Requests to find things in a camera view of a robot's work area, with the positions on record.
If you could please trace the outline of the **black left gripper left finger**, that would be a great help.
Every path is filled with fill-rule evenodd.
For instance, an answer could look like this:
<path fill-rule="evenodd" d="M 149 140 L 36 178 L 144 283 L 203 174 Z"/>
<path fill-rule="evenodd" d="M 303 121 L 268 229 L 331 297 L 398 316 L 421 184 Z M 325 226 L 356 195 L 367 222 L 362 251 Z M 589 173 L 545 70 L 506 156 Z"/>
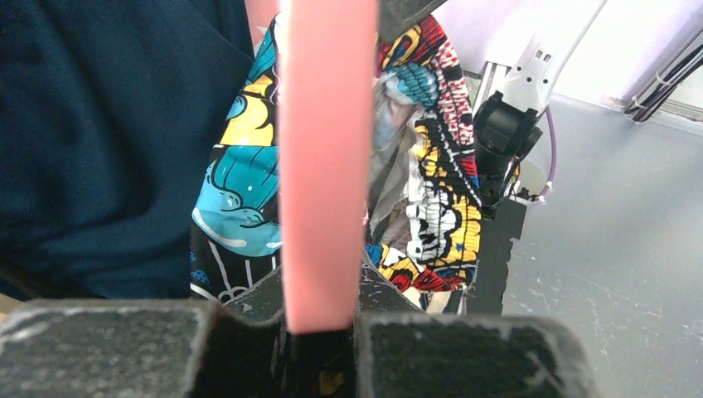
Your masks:
<path fill-rule="evenodd" d="M 1 324 L 4 397 L 275 397 L 281 273 L 232 303 L 34 300 Z"/>

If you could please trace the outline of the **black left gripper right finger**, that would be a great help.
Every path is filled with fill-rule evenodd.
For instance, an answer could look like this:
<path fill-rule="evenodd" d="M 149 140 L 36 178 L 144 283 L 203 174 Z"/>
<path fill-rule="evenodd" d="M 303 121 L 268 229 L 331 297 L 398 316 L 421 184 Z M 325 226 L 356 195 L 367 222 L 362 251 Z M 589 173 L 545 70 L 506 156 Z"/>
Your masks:
<path fill-rule="evenodd" d="M 597 397 L 578 338 L 549 318 L 426 313 L 362 256 L 358 397 Z"/>

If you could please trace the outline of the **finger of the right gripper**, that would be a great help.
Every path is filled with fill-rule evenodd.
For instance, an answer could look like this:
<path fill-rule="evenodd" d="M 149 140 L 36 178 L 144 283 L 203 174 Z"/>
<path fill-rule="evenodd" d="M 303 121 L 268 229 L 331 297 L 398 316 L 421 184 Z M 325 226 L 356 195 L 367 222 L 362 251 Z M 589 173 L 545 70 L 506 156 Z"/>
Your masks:
<path fill-rule="evenodd" d="M 380 0 L 379 39 L 393 42 L 447 0 Z"/>

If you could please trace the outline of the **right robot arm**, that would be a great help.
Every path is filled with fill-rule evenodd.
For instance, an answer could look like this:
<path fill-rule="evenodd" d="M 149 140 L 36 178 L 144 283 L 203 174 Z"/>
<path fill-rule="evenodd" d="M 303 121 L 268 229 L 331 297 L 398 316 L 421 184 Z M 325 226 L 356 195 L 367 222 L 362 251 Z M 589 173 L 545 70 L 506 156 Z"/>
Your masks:
<path fill-rule="evenodd" d="M 382 75 L 411 99 L 402 259 L 385 250 L 368 267 L 417 289 L 462 289 L 475 280 L 480 223 L 497 214 L 511 174 L 541 136 L 555 82 L 598 15 L 560 39 L 541 23 L 502 85 L 472 111 L 458 56 L 433 18 L 436 1 L 384 1 Z M 363 312 L 355 323 L 360 397 L 596 397 L 583 349 L 543 318 Z"/>

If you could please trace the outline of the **comic print shorts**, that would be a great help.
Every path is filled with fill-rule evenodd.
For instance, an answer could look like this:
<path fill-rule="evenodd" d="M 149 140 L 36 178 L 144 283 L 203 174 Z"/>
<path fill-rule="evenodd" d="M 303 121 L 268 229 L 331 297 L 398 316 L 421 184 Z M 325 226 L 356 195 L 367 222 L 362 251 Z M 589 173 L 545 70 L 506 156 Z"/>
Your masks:
<path fill-rule="evenodd" d="M 280 263 L 279 38 L 264 30 L 192 210 L 190 290 L 231 303 Z M 481 200 L 458 54 L 434 17 L 377 46 L 363 226 L 370 265 L 399 291 L 464 290 L 476 277 Z"/>

